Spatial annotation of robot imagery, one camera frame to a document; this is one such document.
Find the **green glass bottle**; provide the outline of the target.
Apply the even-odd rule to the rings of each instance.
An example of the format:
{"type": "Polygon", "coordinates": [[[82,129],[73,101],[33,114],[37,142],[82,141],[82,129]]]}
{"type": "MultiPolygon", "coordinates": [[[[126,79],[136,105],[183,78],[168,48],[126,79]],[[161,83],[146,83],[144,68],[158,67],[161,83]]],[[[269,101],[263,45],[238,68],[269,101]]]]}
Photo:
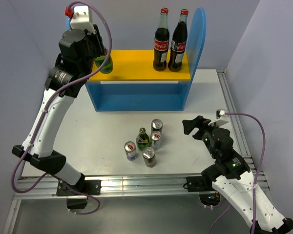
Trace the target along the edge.
{"type": "Polygon", "coordinates": [[[136,137],[136,144],[140,151],[148,147],[150,144],[149,136],[146,133],[146,129],[143,127],[139,129],[139,133],[136,137]]]}
{"type": "MultiPolygon", "coordinates": [[[[94,59],[94,62],[95,62],[95,65],[97,66],[97,68],[99,68],[101,66],[101,64],[104,62],[107,53],[108,53],[108,50],[105,48],[105,53],[102,56],[96,57],[94,59]]],[[[113,61],[112,61],[112,58],[109,57],[108,61],[106,62],[106,64],[101,69],[101,73],[109,74],[109,73],[112,72],[112,70],[113,70],[113,61]]]]}

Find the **green glass bottle front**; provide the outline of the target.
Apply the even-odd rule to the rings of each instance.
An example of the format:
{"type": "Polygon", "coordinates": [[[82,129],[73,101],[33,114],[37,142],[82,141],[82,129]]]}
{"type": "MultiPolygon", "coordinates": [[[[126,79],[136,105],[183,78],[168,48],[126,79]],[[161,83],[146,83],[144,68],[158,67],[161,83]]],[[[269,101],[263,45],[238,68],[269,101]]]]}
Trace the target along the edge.
{"type": "Polygon", "coordinates": [[[150,144],[149,136],[146,133],[146,129],[143,127],[139,129],[139,133],[136,137],[136,144],[140,151],[148,147],[150,144]]]}

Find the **silver blue can red logo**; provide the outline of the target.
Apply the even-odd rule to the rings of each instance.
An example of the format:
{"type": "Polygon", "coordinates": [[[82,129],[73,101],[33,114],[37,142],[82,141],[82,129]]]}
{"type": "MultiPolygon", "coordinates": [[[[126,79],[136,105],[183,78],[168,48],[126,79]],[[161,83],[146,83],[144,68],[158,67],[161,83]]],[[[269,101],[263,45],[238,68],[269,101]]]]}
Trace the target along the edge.
{"type": "Polygon", "coordinates": [[[132,141],[128,141],[124,145],[124,150],[126,153],[126,157],[129,161],[133,161],[136,159],[136,145],[132,141]]]}

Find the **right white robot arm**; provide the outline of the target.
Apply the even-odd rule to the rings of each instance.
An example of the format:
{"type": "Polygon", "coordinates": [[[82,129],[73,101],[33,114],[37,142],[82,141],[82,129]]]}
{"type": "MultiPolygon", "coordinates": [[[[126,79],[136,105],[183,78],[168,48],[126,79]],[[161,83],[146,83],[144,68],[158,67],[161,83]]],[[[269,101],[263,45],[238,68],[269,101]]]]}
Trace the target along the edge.
{"type": "Polygon", "coordinates": [[[252,234],[286,234],[293,229],[293,220],[284,217],[270,202],[255,182],[255,176],[245,159],[233,148],[228,129],[221,128],[226,121],[211,121],[203,116],[183,120],[184,134],[201,140],[214,164],[200,176],[188,176],[184,185],[189,192],[215,190],[234,207],[250,228],[252,234]]]}

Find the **rear dark beverage can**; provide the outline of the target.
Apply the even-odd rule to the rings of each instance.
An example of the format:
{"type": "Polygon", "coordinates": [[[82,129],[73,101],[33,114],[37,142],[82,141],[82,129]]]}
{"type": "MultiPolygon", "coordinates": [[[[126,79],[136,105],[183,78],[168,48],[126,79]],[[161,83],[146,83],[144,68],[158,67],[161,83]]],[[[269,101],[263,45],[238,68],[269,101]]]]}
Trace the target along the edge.
{"type": "Polygon", "coordinates": [[[151,122],[151,132],[159,131],[162,132],[163,130],[163,122],[160,119],[154,119],[151,122]]]}

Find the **blue and yellow wooden shelf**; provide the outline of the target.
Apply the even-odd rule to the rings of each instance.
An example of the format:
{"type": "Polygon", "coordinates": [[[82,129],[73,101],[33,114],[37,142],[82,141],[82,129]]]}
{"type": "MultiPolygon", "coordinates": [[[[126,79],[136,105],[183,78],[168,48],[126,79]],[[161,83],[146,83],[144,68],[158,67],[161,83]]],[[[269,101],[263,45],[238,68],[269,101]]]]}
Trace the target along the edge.
{"type": "Polygon", "coordinates": [[[113,70],[85,84],[96,111],[182,111],[206,38],[206,13],[197,8],[179,72],[156,71],[152,50],[111,51],[113,70]]]}

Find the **front dark gold beverage can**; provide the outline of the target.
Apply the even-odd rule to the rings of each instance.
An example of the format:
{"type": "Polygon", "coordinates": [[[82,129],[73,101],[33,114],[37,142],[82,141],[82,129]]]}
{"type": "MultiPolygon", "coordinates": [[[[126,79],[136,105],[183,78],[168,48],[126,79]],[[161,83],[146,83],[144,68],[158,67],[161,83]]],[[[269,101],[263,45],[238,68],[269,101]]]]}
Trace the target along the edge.
{"type": "Polygon", "coordinates": [[[155,167],[156,165],[156,151],[152,147],[146,147],[142,151],[142,157],[147,167],[155,167]]]}

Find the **silver can red logo middle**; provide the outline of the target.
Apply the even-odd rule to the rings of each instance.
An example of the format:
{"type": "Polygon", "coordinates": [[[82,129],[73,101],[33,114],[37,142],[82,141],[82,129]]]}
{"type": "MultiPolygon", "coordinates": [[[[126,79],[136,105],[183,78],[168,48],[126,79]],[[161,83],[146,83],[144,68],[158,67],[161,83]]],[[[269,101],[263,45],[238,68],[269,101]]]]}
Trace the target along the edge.
{"type": "Polygon", "coordinates": [[[150,135],[150,147],[154,150],[159,150],[162,134],[159,131],[153,131],[150,135]]]}

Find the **left cola glass bottle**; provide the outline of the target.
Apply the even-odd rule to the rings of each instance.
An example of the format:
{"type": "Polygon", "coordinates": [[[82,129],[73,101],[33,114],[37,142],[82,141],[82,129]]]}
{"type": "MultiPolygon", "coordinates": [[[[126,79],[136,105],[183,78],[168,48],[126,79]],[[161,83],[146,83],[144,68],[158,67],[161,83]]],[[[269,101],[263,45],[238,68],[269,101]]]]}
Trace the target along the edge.
{"type": "Polygon", "coordinates": [[[159,25],[155,31],[154,37],[154,59],[153,68],[156,71],[163,71],[167,66],[167,53],[169,46],[168,29],[168,8],[163,7],[160,13],[159,25]]]}

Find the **cola glass bottle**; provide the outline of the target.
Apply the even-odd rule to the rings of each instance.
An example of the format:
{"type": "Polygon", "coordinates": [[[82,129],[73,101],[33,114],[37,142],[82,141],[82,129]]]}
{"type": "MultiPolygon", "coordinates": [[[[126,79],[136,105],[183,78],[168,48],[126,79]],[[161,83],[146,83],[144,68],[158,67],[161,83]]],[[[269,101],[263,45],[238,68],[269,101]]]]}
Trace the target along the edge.
{"type": "Polygon", "coordinates": [[[188,40],[187,18],[188,9],[182,9],[170,46],[168,68],[172,72],[179,72],[182,67],[182,60],[188,40]]]}
{"type": "Polygon", "coordinates": [[[156,71],[163,71],[167,66],[167,53],[169,46],[168,29],[168,8],[163,7],[160,13],[159,25],[155,31],[154,37],[154,59],[153,68],[156,71]]]}

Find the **right cola glass bottle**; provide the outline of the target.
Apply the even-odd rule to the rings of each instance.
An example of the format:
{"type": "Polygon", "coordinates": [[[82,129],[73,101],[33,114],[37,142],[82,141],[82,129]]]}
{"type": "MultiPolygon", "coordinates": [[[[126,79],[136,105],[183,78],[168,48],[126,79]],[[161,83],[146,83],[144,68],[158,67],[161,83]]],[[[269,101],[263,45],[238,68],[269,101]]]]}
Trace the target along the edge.
{"type": "Polygon", "coordinates": [[[179,72],[182,67],[182,60],[188,40],[187,18],[188,9],[182,9],[170,46],[168,68],[172,72],[179,72]]]}

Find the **right side aluminium rail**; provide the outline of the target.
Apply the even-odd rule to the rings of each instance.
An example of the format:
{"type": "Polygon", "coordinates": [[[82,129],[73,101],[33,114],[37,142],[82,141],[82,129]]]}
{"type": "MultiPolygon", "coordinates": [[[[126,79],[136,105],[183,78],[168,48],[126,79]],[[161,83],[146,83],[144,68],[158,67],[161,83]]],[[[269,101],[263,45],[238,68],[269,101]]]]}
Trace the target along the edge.
{"type": "MultiPolygon", "coordinates": [[[[224,94],[227,110],[229,112],[236,112],[236,107],[234,105],[234,101],[233,101],[233,98],[230,93],[230,89],[226,80],[225,70],[217,69],[216,73],[217,73],[217,76],[218,76],[218,79],[224,94]]],[[[244,159],[246,160],[250,168],[252,170],[255,170],[255,165],[248,148],[248,144],[247,144],[247,141],[246,141],[246,138],[240,123],[239,116],[236,116],[236,115],[230,116],[230,122],[233,127],[234,136],[236,138],[235,143],[237,144],[237,148],[240,154],[244,157],[244,159]]]]}

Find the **aluminium rail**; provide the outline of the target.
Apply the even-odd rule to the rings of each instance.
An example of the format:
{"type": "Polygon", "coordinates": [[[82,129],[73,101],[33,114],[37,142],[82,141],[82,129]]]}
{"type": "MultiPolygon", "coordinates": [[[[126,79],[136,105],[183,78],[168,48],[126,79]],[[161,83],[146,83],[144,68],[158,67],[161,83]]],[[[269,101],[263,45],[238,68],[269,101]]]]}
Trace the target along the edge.
{"type": "MultiPolygon", "coordinates": [[[[218,76],[218,79],[224,94],[227,110],[229,112],[236,112],[236,107],[234,105],[234,101],[233,101],[233,98],[230,93],[230,89],[226,80],[225,70],[217,69],[216,73],[217,73],[217,76],[218,76]]],[[[236,116],[236,115],[230,116],[230,122],[233,127],[234,136],[236,138],[235,143],[237,144],[237,148],[240,154],[244,157],[244,159],[246,160],[250,168],[252,170],[255,170],[255,165],[248,148],[248,144],[247,144],[247,141],[246,141],[246,138],[240,123],[239,116],[236,116]]]]}
{"type": "MultiPolygon", "coordinates": [[[[188,191],[183,188],[186,177],[195,174],[176,175],[124,175],[124,176],[88,176],[85,180],[100,180],[101,192],[96,198],[103,197],[131,197],[131,196],[161,196],[186,195],[188,191]]],[[[22,200],[25,199],[51,199],[66,197],[56,196],[58,181],[50,176],[44,177],[32,190],[13,195],[12,205],[3,230],[4,234],[11,234],[19,212],[22,200]]]]}

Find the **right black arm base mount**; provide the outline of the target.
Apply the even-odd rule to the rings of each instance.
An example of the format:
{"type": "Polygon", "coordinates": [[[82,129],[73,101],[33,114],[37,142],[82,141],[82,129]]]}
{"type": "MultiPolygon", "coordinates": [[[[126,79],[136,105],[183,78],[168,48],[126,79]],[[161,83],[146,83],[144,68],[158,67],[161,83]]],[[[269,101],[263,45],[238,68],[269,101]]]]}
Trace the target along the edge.
{"type": "Polygon", "coordinates": [[[211,182],[203,176],[188,176],[183,185],[189,193],[198,193],[199,201],[204,207],[216,207],[221,203],[220,193],[214,190],[211,182]]]}

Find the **front aluminium rail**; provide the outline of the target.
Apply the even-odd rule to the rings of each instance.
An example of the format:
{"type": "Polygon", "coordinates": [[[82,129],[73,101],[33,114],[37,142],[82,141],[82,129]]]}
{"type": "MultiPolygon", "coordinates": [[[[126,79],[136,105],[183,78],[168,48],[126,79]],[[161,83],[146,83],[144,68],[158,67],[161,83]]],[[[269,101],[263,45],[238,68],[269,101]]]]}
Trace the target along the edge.
{"type": "MultiPolygon", "coordinates": [[[[101,192],[96,198],[103,197],[131,197],[131,196],[161,196],[186,195],[188,191],[183,188],[186,177],[195,174],[176,175],[124,175],[124,176],[88,176],[85,180],[100,180],[101,192]]],[[[44,177],[32,190],[13,195],[12,205],[3,230],[4,234],[11,234],[19,212],[22,200],[25,199],[51,199],[66,197],[56,196],[58,181],[50,176],[44,177]]]]}

